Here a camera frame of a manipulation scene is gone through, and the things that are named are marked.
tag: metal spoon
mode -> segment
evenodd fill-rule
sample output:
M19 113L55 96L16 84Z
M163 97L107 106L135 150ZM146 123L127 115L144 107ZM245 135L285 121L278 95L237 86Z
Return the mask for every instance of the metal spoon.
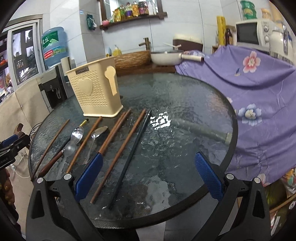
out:
M49 163L47 163L41 170L41 172L38 174L38 177L44 177L49 170L52 168L52 166L57 162L57 160L63 156L64 151L66 149L66 147L68 145L74 145L74 147L76 147L76 145L81 141L82 137L83 137L83 127L79 126L77 128L75 128L75 130L72 132L71 134L71 139L70 141L66 144L66 146L64 147L64 149L62 149L57 155L55 155L50 161Z
M98 138L98 137L99 137L102 133L104 133L107 129L108 129L107 126L103 126L103 127L100 127L100 128L98 128L98 129L96 129L96 130L92 133L92 135L91 135L91 138L92 138L91 147L90 147L90 149L89 149L89 151L88 151L88 153L87 153L87 155L86 155L86 157L85 157L85 159L84 159L84 161L83 161L82 164L87 164L87 163L89 162L89 156L90 156L90 153L91 153L91 149L92 149L92 146L93 146L93 144L94 144L96 138Z
M79 126L74 129L74 131L71 134L71 142L75 143L76 145L81 141L84 134L84 129L82 126Z
M66 163L66 160L69 156L71 156L75 152L75 150L76 150L76 144L72 141L69 141L67 143L67 145L65 146L65 148L62 150L62 152L64 153L64 158L61 161L61 163L59 164L57 180L61 179L62 171L63 171L64 165Z

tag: door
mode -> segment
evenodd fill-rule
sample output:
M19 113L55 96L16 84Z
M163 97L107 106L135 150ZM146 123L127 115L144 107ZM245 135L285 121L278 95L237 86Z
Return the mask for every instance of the door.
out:
M23 23L8 31L8 65L15 90L45 71L39 23L39 20L29 24Z

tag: cream plastic utensil caddy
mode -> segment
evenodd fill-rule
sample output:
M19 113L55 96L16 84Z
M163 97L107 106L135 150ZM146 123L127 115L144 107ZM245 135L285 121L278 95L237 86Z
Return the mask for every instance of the cream plastic utensil caddy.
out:
M67 75L84 116L115 117L123 108L114 57L79 66Z

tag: microwave oven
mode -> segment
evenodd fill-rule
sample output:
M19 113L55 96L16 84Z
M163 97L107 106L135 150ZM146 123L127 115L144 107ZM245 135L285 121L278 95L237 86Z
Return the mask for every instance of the microwave oven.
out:
M258 49L269 53L269 39L276 28L269 19L249 19L235 24L237 46Z

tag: electric kettle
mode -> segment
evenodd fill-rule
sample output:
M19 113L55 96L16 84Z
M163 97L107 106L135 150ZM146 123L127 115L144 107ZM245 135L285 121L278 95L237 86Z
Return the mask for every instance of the electric kettle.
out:
M270 56L293 64L293 43L285 25L272 31L269 40Z

